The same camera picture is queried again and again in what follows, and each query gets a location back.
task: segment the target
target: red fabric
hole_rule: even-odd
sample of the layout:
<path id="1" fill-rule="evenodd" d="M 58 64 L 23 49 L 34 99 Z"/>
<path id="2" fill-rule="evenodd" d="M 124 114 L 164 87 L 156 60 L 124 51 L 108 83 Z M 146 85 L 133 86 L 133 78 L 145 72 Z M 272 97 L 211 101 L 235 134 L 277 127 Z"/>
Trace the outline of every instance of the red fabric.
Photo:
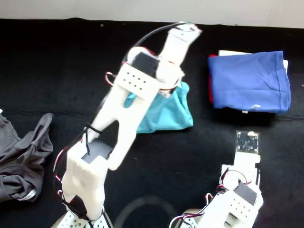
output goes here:
<path id="1" fill-rule="evenodd" d="M 208 81 L 208 93 L 209 93 L 209 101 L 213 103 L 213 96 L 212 96 L 212 84 L 211 84 L 211 74 L 209 74 L 209 81 Z"/>

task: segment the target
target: folded clothing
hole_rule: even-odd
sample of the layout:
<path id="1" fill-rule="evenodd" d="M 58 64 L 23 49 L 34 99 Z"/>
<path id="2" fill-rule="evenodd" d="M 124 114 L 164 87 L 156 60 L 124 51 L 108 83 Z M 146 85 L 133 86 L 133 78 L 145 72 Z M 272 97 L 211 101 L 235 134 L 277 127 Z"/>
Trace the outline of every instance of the folded clothing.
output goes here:
<path id="1" fill-rule="evenodd" d="M 33 202 L 41 192 L 43 162 L 53 151 L 49 125 L 53 114 L 43 115 L 34 131 L 19 138 L 10 121 L 0 114 L 0 202 Z"/>
<path id="2" fill-rule="evenodd" d="M 153 133 L 157 130 L 181 130 L 193 126 L 193 119 L 188 109 L 187 93 L 189 86 L 181 82 L 169 98 L 157 94 L 150 108 L 137 128 L 137 133 Z M 132 104 L 134 94 L 130 94 L 124 106 Z"/>
<path id="3" fill-rule="evenodd" d="M 283 52 L 209 57 L 215 108 L 283 113 L 291 92 Z"/>

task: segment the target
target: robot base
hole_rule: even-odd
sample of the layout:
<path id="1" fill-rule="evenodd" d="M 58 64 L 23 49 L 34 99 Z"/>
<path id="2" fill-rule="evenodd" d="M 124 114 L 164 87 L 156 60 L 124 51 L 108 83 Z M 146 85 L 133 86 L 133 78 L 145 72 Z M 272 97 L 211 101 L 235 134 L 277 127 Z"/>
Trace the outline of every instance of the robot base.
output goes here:
<path id="1" fill-rule="evenodd" d="M 94 228 L 113 228 L 113 225 L 106 213 L 92 222 Z M 79 219 L 71 211 L 68 211 L 62 216 L 51 228 L 90 228 L 88 222 L 84 219 Z"/>

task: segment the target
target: blue folded shirt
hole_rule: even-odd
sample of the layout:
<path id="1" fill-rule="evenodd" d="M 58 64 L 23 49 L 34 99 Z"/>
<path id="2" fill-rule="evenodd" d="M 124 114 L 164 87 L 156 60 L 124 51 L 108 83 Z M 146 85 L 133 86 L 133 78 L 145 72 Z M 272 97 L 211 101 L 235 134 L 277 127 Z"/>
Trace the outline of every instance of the blue folded shirt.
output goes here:
<path id="1" fill-rule="evenodd" d="M 193 119 L 187 105 L 189 86 L 181 82 L 169 98 L 157 94 L 145 117 L 137 128 L 137 133 L 152 133 L 157 130 L 181 130 L 193 126 Z M 129 107 L 135 94 L 130 94 L 124 106 Z"/>
<path id="2" fill-rule="evenodd" d="M 209 57 L 208 64 L 215 108 L 270 113 L 290 108 L 282 51 Z"/>

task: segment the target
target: circuit board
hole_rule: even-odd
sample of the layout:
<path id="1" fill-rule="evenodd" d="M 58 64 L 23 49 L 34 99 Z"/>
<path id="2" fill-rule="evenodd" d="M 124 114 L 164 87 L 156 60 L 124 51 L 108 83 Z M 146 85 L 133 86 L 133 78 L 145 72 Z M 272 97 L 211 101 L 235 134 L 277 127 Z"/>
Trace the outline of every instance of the circuit board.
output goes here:
<path id="1" fill-rule="evenodd" d="M 259 154 L 259 133 L 237 131 L 236 152 Z"/>

